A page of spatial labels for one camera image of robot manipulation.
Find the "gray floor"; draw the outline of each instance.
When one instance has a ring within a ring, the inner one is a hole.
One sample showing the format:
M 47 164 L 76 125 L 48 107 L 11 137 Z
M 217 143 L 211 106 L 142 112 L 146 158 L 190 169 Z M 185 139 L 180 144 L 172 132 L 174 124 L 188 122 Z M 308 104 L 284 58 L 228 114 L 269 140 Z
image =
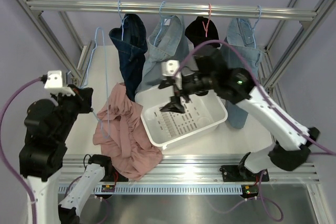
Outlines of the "gray floor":
M 263 185 L 264 196 L 274 200 L 284 211 L 283 224 L 317 223 L 308 192 L 300 185 Z M 215 224 L 215 223 L 275 223 L 269 219 L 261 201 L 248 201 L 228 214 L 242 198 L 236 195 L 117 195 L 109 198 L 110 205 L 89 199 L 81 214 L 82 224 Z M 267 204 L 274 217 L 278 210 Z

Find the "white laundry basket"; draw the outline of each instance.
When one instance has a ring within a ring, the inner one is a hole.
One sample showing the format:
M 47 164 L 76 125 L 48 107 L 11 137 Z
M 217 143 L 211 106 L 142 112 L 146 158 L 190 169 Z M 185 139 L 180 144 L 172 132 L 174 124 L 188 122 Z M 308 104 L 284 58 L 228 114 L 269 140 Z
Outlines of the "white laundry basket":
M 160 90 L 154 86 L 135 96 L 135 101 L 143 106 L 141 120 L 147 135 L 161 150 L 203 136 L 227 119 L 227 111 L 213 90 L 203 97 L 191 95 L 189 103 L 181 99 L 184 114 L 160 111 L 172 95 L 172 87 Z

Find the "hanging garment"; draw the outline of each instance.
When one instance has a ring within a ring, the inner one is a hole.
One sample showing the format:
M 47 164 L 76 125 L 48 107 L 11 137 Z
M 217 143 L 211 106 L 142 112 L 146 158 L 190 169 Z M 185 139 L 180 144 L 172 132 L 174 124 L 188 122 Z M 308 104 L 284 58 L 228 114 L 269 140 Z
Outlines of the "hanging garment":
M 119 53 L 120 72 L 126 85 L 127 96 L 134 101 L 135 91 L 142 79 L 142 69 L 147 52 L 146 28 L 136 14 L 125 14 L 124 36 L 122 28 L 110 31 L 110 38 Z
M 212 20 L 209 22 L 207 37 L 205 37 L 203 23 L 206 26 L 208 19 L 198 16 L 196 20 L 191 22 L 185 30 L 185 36 L 194 44 L 194 47 L 208 40 L 219 39 L 217 28 Z M 209 45 L 213 47 L 220 47 L 219 43 L 211 43 Z
M 148 38 L 149 57 L 143 66 L 142 82 L 137 92 L 147 90 L 152 86 L 160 84 L 163 80 L 161 62 L 168 60 L 182 61 L 189 53 L 188 41 L 184 36 L 183 16 L 174 16 L 170 19 L 169 25 L 158 23 L 154 32 Z
M 227 30 L 225 41 L 240 52 L 251 67 L 253 75 L 257 78 L 259 63 L 264 53 L 254 48 L 253 33 L 250 27 L 251 24 L 248 19 L 232 19 Z M 229 68 L 244 68 L 243 63 L 228 47 L 222 46 L 221 52 Z M 229 101 L 226 101 L 226 109 L 228 113 L 227 120 L 230 125 L 236 129 L 242 129 L 245 125 L 248 113 Z
M 110 127 L 105 104 L 97 114 L 102 129 L 98 122 L 93 135 L 93 144 L 100 144 L 101 154 L 111 157 L 112 165 L 121 175 L 135 180 L 162 160 L 161 151 L 148 139 L 140 118 L 141 110 L 141 105 L 126 96 L 126 87 L 116 84 L 109 96 Z

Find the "denim clothing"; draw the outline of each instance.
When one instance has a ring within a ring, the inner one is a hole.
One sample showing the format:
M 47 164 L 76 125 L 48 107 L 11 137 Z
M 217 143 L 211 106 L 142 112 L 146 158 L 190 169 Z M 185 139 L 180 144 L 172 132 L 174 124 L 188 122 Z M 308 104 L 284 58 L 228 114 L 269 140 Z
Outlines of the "denim clothing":
M 146 28 L 136 14 L 125 14 L 124 38 L 122 28 L 110 31 L 110 38 L 119 53 L 120 72 L 126 86 L 126 93 L 134 101 L 135 91 L 142 79 L 142 69 L 147 52 Z
M 207 37 L 205 37 L 203 23 L 206 26 L 208 19 L 198 16 L 196 20 L 191 22 L 191 24 L 185 29 L 185 36 L 194 44 L 194 47 L 208 40 L 219 39 L 217 28 L 212 20 L 209 22 Z M 211 43 L 209 45 L 213 47 L 220 47 L 219 43 Z
M 227 30 L 225 41 L 240 52 L 251 67 L 253 75 L 257 77 L 258 66 L 264 53 L 254 48 L 253 34 L 248 24 L 251 27 L 248 19 L 232 19 Z M 221 52 L 229 68 L 244 68 L 242 62 L 229 48 L 222 46 Z M 226 101 L 226 109 L 228 113 L 227 120 L 230 125 L 233 128 L 242 129 L 245 125 L 248 113 L 229 101 Z
M 161 21 L 156 26 L 154 32 L 148 38 L 149 57 L 143 66 L 142 82 L 137 92 L 147 90 L 152 86 L 160 84 L 163 80 L 161 72 L 161 62 L 168 60 L 182 61 L 189 53 L 188 41 L 184 36 L 183 16 L 174 16 L 171 18 L 168 26 L 163 25 L 162 30 L 156 40 L 161 28 Z

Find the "clothing label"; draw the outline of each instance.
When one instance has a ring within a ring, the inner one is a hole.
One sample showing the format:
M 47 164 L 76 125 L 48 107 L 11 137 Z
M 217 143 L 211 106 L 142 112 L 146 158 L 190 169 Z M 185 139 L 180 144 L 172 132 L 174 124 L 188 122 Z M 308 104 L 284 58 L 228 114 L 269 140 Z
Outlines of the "clothing label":
M 170 19 L 165 18 L 165 19 L 164 19 L 164 25 L 165 25 L 165 26 L 170 25 Z

